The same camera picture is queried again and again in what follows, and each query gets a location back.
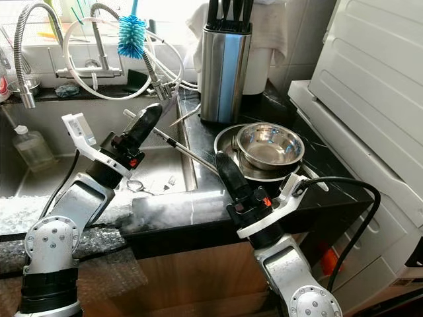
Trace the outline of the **black sponge holder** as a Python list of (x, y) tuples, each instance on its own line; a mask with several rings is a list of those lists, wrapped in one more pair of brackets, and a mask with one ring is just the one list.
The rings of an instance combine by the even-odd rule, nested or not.
[(147, 73), (143, 73), (142, 71), (137, 71), (135, 69), (128, 69), (126, 77), (127, 83), (124, 85), (124, 90), (130, 93), (134, 93), (144, 87), (145, 82), (149, 78)]

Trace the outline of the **small orange object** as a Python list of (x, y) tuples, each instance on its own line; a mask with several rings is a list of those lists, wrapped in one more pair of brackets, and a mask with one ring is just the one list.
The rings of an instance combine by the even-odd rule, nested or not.
[(333, 248), (327, 248), (321, 256), (321, 271), (324, 275), (332, 275), (338, 263), (338, 254), (336, 254)]

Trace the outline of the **wooden base cabinet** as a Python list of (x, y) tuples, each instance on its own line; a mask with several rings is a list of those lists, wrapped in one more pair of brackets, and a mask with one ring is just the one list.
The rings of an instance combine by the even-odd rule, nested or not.
[(147, 281), (86, 304), (100, 317), (237, 317), (260, 314), (267, 283), (247, 242), (139, 260)]

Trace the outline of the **blue bottle brush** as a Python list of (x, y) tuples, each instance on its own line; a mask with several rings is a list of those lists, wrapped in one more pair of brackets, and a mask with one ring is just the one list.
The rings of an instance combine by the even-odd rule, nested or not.
[(139, 0), (132, 0), (128, 15), (118, 19), (117, 52), (121, 57), (142, 59), (145, 54), (146, 23), (138, 17)]

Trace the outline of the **white countertop dish appliance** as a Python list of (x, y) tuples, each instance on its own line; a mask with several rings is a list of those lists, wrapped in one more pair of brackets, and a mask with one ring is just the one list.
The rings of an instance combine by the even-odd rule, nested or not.
[(332, 150), (423, 227), (423, 0), (338, 0), (307, 88)]

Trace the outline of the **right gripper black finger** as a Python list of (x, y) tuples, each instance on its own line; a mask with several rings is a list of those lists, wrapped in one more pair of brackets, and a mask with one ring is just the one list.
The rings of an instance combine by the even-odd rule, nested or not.
[(229, 155), (223, 156), (223, 183), (230, 196), (250, 196), (252, 187)]
[(233, 201), (245, 198), (245, 177), (238, 165), (223, 151), (215, 152), (215, 169)]

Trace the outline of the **small steel teaspoon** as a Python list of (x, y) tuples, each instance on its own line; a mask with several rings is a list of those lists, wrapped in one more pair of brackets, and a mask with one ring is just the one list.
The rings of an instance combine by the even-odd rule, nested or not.
[(137, 179), (126, 180), (125, 187), (131, 192), (146, 192), (146, 187), (143, 182), (140, 182)]

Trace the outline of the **clear plastic bottle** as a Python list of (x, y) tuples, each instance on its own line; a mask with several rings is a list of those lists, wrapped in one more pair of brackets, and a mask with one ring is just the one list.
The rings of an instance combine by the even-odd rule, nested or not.
[(39, 131), (31, 131), (25, 125), (17, 125), (13, 130), (16, 133), (13, 146), (31, 172), (44, 171), (58, 162)]

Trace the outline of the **white washing machine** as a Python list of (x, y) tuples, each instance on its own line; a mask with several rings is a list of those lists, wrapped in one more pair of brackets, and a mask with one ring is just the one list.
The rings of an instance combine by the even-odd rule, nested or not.
[(367, 229), (342, 262), (332, 295), (350, 316), (423, 287), (423, 198), (383, 194)]

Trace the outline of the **stainless steel bowl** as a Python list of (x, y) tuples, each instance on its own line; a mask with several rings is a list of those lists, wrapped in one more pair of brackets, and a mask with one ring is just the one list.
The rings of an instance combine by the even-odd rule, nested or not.
[(300, 136), (274, 123), (246, 124), (233, 136), (233, 148), (247, 163), (263, 171), (293, 166), (305, 154)]

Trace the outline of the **stainless steel knife block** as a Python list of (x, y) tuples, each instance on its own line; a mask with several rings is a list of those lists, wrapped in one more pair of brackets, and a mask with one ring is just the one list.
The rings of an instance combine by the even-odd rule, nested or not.
[(252, 36), (251, 6), (249, 0), (209, 0), (200, 42), (203, 122), (232, 124), (239, 117)]

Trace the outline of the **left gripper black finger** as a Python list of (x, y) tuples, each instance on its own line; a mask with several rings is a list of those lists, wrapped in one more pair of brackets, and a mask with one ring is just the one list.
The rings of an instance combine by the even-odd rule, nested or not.
[(121, 137), (125, 143), (142, 144), (159, 121), (159, 104), (154, 103), (144, 108), (142, 114), (135, 117), (129, 129), (125, 129)]
[(152, 129), (156, 127), (163, 114), (163, 109), (142, 109), (138, 112), (135, 124), (129, 129), (129, 145), (138, 149), (142, 143), (151, 135)]

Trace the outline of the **shallow stainless steel plate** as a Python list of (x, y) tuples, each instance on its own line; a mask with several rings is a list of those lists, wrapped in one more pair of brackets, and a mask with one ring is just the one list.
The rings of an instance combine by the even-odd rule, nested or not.
[(301, 165), (297, 164), (293, 167), (285, 167), (284, 169), (275, 171), (265, 171), (257, 169), (257, 167), (251, 166), (249, 163), (240, 163), (237, 151), (235, 150), (235, 144), (233, 144), (233, 137), (245, 127), (246, 124), (233, 125), (227, 127), (217, 136), (215, 136), (214, 151), (223, 151), (229, 156), (236, 165), (241, 169), (242, 175), (247, 180), (256, 182), (279, 182), (284, 181), (291, 173), (297, 173), (300, 170)]

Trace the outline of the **clear bubble wrap sheet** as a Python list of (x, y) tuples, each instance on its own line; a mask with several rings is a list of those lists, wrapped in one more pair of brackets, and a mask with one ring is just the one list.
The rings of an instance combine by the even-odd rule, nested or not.
[[(23, 236), (37, 220), (47, 199), (45, 195), (1, 199), (0, 270), (4, 287), (21, 287), (23, 283)], [(73, 251), (81, 266), (79, 290), (83, 299), (112, 298), (149, 282), (117, 227), (118, 221), (132, 215), (131, 200), (114, 198), (95, 223), (84, 230)]]

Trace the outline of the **dark scrub pad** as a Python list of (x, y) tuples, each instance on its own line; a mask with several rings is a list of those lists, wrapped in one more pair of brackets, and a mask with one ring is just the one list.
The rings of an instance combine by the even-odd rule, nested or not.
[(73, 83), (62, 84), (54, 89), (58, 98), (70, 98), (81, 93), (81, 87)]

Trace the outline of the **stainless steel sink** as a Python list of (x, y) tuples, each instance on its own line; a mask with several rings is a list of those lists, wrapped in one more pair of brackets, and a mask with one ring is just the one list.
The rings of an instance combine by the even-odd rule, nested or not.
[[(123, 115), (124, 109), (138, 112), (156, 102), (156, 98), (139, 97), (123, 102), (103, 99), (37, 102), (33, 109), (25, 109), (21, 104), (5, 105), (1, 124), (1, 196), (49, 196), (55, 190), (66, 175), (75, 154), (73, 140), (61, 120), (64, 115), (84, 114), (96, 140), (102, 142), (112, 131), (121, 132), (127, 126), (130, 119)], [(31, 172), (13, 146), (13, 128), (17, 125), (25, 125), (42, 133), (58, 162), (44, 171)], [(198, 188), (193, 162), (160, 137), (152, 133), (142, 144), (141, 150), (145, 158), (132, 172), (131, 179), (143, 182), (146, 192), (127, 190), (127, 179), (123, 179), (119, 182), (117, 194), (146, 197)], [(177, 184), (171, 190), (163, 191), (163, 184), (169, 176), (175, 176)]]

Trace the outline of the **chrome gooseneck tap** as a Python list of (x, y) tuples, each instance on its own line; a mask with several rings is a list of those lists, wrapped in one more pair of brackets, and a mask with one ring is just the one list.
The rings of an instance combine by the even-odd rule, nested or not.
[[(85, 67), (84, 69), (76, 69), (75, 64), (73, 64), (72, 61), (72, 55), (69, 53), (69, 43), (64, 42), (63, 45), (61, 45), (61, 48), (63, 49), (63, 56), (65, 57), (65, 65), (67, 67), (67, 72), (71, 76), (71, 78), (76, 81), (76, 83), (86, 90), (87, 92), (93, 94), (96, 97), (102, 98), (104, 100), (130, 100), (133, 98), (136, 98), (137, 96), (140, 96), (142, 93), (144, 93), (147, 88), (153, 87), (154, 91), (157, 93), (157, 96), (161, 100), (167, 100), (173, 93), (173, 91), (178, 90), (178, 88), (182, 84), (182, 72), (184, 72), (184, 67), (180, 66), (177, 75), (173, 76), (173, 80), (170, 82), (167, 82), (166, 79), (158, 79), (156, 69), (154, 67), (154, 64), (158, 62), (156, 57), (153, 57), (151, 55), (151, 52), (153, 52), (153, 49), (147, 49), (145, 48), (145, 54), (142, 60), (145, 63), (145, 66), (148, 70), (148, 80), (145, 82), (144, 87), (140, 88), (133, 94), (129, 94), (129, 96), (123, 96), (123, 97), (111, 97), (111, 96), (105, 96), (105, 94), (101, 94), (98, 91), (96, 91), (93, 87), (88, 87), (87, 83), (82, 80), (81, 76), (79, 76), (80, 72), (88, 72), (91, 75), (91, 80), (95, 83), (96, 79), (98, 78), (97, 73), (102, 72), (111, 72), (111, 67), (108, 66), (108, 57), (106, 56), (104, 52), (104, 46), (102, 44), (102, 36), (100, 36), (100, 31), (97, 27), (97, 24), (109, 24), (112, 25), (115, 28), (119, 29), (118, 19), (120, 17), (118, 16), (118, 13), (114, 12), (114, 9), (109, 8), (105, 4), (102, 3), (93, 3), (91, 4), (91, 12), (89, 17), (84, 18), (77, 18), (75, 22), (69, 25), (67, 27), (67, 33), (71, 34), (75, 29), (83, 24), (85, 21), (90, 22), (90, 24), (93, 25), (93, 33), (95, 37), (95, 46), (98, 49), (99, 57), (100, 57), (100, 67)], [(163, 40), (161, 37), (159, 37), (157, 34), (155, 34), (152, 31), (146, 30), (146, 37), (153, 37), (157, 38), (158, 40)]]

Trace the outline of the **white red soap bottle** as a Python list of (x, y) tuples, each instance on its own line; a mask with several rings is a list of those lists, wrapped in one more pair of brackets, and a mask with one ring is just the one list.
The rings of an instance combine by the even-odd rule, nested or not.
[(0, 102), (5, 102), (11, 96), (11, 92), (8, 89), (8, 81), (6, 76), (2, 75), (0, 79)]

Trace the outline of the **small steel cup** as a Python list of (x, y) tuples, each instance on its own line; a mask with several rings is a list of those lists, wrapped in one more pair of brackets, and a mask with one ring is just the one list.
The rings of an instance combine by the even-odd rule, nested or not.
[[(26, 87), (30, 93), (33, 94), (33, 96), (37, 96), (37, 94), (40, 92), (40, 81), (39, 79), (27, 78), (24, 80), (24, 87)], [(8, 81), (6, 88), (13, 94), (21, 93), (18, 79), (12, 79), (12, 81)]]

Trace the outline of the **white cloth towel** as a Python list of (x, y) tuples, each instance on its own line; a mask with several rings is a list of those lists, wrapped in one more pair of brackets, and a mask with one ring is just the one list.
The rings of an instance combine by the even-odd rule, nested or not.
[[(198, 40), (194, 50), (194, 70), (201, 73), (202, 31), (206, 24), (208, 4), (202, 3), (194, 9), (186, 25)], [(252, 24), (252, 49), (269, 48), (273, 50), (272, 64), (281, 65), (288, 57), (288, 21), (286, 0), (254, 0), (250, 18)]]

